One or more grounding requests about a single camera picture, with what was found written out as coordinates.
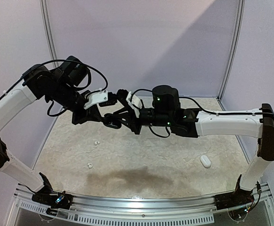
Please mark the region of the white earbud charging case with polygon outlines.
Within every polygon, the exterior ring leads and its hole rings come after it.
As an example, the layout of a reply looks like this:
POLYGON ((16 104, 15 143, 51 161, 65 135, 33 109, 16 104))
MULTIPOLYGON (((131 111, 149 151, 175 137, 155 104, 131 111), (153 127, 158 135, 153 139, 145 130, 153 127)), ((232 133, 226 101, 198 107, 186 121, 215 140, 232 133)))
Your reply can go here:
POLYGON ((206 169, 209 169, 211 167, 211 160, 206 155, 200 156, 200 162, 206 169))

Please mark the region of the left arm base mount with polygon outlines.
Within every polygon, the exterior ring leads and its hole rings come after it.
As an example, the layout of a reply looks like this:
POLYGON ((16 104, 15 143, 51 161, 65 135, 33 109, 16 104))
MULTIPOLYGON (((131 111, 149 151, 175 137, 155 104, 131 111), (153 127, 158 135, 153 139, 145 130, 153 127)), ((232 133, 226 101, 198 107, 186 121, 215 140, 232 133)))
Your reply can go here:
POLYGON ((41 172, 39 174, 43 179, 43 187, 39 191, 33 193, 32 201, 48 205, 52 209, 69 210, 72 205, 74 196, 66 193, 66 191, 54 191, 48 178, 41 172))

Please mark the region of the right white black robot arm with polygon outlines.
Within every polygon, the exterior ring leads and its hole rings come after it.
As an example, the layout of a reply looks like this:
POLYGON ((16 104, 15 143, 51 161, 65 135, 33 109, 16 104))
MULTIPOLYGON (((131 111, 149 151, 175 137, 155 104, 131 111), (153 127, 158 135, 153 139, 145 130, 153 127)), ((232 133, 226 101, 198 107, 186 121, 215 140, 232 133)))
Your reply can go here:
POLYGON ((105 125, 118 129, 122 125, 139 134, 142 126, 165 127, 168 133, 181 137, 198 138, 209 135, 238 135, 257 138, 257 151, 247 170, 230 194, 233 205, 240 205, 248 197, 255 183, 274 161, 274 112, 269 104, 246 111, 209 111, 181 108, 178 90, 159 85, 151 90, 151 108, 145 108, 134 92, 119 90, 122 109, 105 114, 105 125))

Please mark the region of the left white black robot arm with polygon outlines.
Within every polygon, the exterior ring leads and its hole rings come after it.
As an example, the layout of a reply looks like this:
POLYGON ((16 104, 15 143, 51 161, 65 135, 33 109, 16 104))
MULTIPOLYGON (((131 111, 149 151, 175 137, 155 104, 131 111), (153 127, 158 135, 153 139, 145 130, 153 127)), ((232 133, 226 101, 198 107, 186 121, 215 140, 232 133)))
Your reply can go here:
MULTIPOLYGON (((46 65, 53 62, 50 60, 32 66, 0 97, 0 132, 22 110, 41 98, 62 105, 65 111, 71 111, 74 122, 81 122, 88 116, 96 120, 100 118, 95 107, 107 99, 98 96, 106 92, 108 85, 87 94, 81 94, 80 91, 90 86, 91 71, 102 76, 104 81, 106 77, 74 56, 58 60, 61 65, 49 70, 46 65)), ((37 193, 45 204, 52 204, 56 200, 47 177, 42 173, 35 174, 17 159, 1 138, 0 172, 37 193)))

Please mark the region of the black earbud charging case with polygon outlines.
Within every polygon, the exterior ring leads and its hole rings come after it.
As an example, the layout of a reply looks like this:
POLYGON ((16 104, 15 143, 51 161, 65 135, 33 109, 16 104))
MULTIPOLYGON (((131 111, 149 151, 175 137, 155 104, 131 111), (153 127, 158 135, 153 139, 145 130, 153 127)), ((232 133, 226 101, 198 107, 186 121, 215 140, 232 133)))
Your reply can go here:
POLYGON ((103 124, 106 127, 109 127, 112 129, 120 129, 122 127, 121 122, 118 119, 113 119, 113 118, 106 118, 103 124))

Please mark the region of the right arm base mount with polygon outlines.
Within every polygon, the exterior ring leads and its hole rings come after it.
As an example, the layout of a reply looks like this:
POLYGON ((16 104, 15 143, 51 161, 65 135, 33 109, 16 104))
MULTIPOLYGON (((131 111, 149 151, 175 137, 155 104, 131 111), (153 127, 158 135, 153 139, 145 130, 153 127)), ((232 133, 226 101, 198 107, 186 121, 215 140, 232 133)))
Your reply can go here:
POLYGON ((250 191, 241 189, 240 181, 241 175, 237 180, 235 190, 233 192, 227 192, 213 196, 214 204, 217 210, 237 207, 255 200, 253 195, 253 189, 250 191))

